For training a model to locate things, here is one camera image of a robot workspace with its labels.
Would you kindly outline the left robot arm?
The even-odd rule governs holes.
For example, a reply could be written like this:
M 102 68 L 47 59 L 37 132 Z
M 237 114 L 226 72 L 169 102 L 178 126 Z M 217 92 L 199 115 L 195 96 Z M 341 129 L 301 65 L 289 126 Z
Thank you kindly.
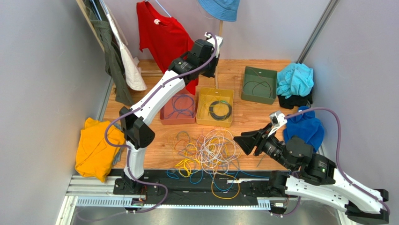
M 127 157 L 123 182 L 118 187 L 132 194 L 141 191 L 142 184 L 137 180 L 144 174 L 146 149 L 155 138 L 149 125 L 165 104 L 199 75 L 215 76 L 222 44 L 223 38 L 220 36 L 196 40 L 190 51 L 171 62 L 161 80 L 145 97 L 130 108 L 120 109 Z

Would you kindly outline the black cloth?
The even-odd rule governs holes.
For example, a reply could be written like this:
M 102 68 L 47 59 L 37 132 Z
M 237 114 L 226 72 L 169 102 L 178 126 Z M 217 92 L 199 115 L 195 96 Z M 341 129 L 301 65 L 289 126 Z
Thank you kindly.
M 279 105 L 285 109 L 293 109 L 295 106 L 310 106 L 313 104 L 312 94 L 308 94 L 304 97 L 292 95 L 288 98 L 282 95 L 278 95 Z

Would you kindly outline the yellow plastic bin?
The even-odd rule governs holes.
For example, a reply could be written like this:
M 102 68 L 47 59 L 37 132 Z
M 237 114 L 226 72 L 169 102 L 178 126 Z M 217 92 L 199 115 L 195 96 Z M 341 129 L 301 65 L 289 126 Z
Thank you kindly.
M 234 91 L 201 87 L 196 122 L 200 125 L 229 128 L 233 121 Z

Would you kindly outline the blue cloth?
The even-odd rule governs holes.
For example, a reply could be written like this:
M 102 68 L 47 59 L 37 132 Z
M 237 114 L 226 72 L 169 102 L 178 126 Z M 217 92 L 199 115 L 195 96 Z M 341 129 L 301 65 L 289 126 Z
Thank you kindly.
M 316 118 L 315 112 L 306 112 L 288 119 L 283 130 L 284 142 L 288 142 L 293 136 L 297 136 L 313 147 L 313 152 L 318 152 L 325 135 L 321 121 Z

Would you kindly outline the green plastic bin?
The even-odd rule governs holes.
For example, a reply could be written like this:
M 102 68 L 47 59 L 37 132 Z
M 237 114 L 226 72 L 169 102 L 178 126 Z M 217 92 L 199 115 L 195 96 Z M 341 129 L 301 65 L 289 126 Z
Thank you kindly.
M 246 66 L 241 99 L 272 105 L 276 98 L 277 71 Z

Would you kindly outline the red plastic bin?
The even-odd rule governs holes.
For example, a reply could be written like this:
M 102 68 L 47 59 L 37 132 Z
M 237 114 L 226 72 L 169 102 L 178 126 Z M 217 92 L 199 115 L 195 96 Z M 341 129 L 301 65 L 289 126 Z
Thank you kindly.
M 160 121 L 163 125 L 195 123 L 195 96 L 186 89 L 176 93 L 160 110 Z

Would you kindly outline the cyan cloth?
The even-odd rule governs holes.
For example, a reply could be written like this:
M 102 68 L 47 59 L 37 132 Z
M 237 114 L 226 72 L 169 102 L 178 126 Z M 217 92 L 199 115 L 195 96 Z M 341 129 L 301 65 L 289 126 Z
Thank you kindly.
M 289 98 L 292 95 L 305 97 L 314 86 L 314 70 L 303 63 L 290 63 L 277 74 L 278 96 Z

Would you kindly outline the red shirt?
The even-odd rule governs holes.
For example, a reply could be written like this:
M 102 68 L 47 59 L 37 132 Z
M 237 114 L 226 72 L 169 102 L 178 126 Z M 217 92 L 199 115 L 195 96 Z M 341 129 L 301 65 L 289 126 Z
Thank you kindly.
M 136 3 L 139 50 L 148 49 L 164 73 L 173 60 L 190 51 L 194 41 L 174 17 L 161 15 L 148 1 Z

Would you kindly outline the blue bucket hat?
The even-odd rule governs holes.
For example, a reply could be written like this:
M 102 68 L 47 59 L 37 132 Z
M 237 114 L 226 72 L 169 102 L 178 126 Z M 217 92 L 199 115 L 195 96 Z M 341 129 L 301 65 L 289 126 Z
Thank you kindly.
M 215 19 L 236 22 L 240 0 L 198 0 L 199 5 Z

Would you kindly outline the white garment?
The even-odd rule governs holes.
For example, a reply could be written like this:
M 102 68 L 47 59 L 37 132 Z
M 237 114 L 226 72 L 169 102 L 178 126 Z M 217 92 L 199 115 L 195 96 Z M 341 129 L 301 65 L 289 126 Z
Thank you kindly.
M 136 91 L 144 91 L 147 89 L 147 86 L 142 78 L 141 75 L 141 68 L 138 67 L 139 60 L 137 57 L 133 57 L 130 53 L 130 51 L 127 48 L 128 42 L 124 36 L 124 33 L 122 32 L 122 29 L 120 28 L 119 24 L 117 23 L 117 20 L 111 13 L 111 10 L 108 8 L 108 6 L 105 4 L 103 0 L 99 1 L 105 15 L 110 23 L 111 30 L 113 32 L 113 35 L 116 39 L 117 45 L 119 47 L 119 51 L 121 54 L 121 59 L 123 62 L 123 66 L 125 69 L 125 81 L 127 85 L 132 89 Z

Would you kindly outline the olive green garment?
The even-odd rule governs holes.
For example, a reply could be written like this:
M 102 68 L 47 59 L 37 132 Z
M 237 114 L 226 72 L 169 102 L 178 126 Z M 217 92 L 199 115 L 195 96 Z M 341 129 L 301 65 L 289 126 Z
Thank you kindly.
M 124 77 L 125 69 L 119 46 L 114 40 L 111 25 L 105 13 L 101 11 L 101 5 L 98 1 L 95 1 L 97 10 L 92 8 L 89 0 L 85 0 L 83 3 L 96 36 L 104 47 L 105 71 L 114 81 L 116 87 L 115 100 L 125 105 L 133 105 L 133 99 Z

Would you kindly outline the grey denim cloth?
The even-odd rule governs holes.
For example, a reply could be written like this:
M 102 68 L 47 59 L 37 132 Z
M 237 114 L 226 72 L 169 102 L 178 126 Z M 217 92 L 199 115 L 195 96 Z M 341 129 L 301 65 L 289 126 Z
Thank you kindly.
M 122 133 L 122 137 L 124 138 L 124 133 L 122 132 L 122 127 L 121 127 L 121 125 L 118 124 L 118 123 L 115 123 L 115 124 L 114 124 L 114 127 L 115 127 L 118 131 L 120 131 L 120 132 Z M 119 148 L 119 150 L 118 150 L 118 152 L 117 152 L 117 154 L 116 154 L 116 156 L 114 157 L 114 160 L 113 160 L 113 162 L 112 162 L 112 165 L 113 165 L 113 166 L 115 166 L 118 162 L 121 161 L 122 150 L 123 150 L 123 148 Z

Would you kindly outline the orange yellow cloth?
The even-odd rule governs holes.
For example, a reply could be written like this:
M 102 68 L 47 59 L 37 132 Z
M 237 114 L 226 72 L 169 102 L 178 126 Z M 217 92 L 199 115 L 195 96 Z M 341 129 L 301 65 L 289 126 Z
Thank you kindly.
M 87 118 L 75 157 L 75 170 L 82 177 L 96 178 L 102 183 L 113 168 L 112 162 L 120 147 L 106 142 L 104 133 L 110 121 Z

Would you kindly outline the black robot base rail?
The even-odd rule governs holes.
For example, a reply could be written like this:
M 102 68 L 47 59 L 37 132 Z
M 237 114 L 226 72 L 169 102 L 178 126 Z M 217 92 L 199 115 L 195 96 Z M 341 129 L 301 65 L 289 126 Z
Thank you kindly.
M 147 170 L 139 193 L 118 187 L 121 170 L 113 170 L 104 183 L 95 178 L 73 176 L 67 196 L 77 206 L 118 207 L 128 211 L 156 209 L 285 210 L 290 201 L 304 197 L 270 197 L 262 191 L 271 171 L 253 174 L 235 171 L 232 177 L 208 178 L 200 172 L 190 179 L 175 179 L 164 170 Z

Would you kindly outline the aluminium frame post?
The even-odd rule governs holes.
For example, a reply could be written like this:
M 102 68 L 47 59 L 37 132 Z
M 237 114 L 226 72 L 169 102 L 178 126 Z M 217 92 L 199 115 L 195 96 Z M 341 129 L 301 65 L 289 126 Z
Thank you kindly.
M 339 2 L 340 0 L 330 0 L 328 2 L 305 46 L 303 47 L 299 57 L 297 58 L 296 63 L 304 63 L 311 49 L 315 45 L 319 35 L 321 34 L 323 28 L 326 26 L 331 15 L 335 11 L 335 8 L 338 6 Z

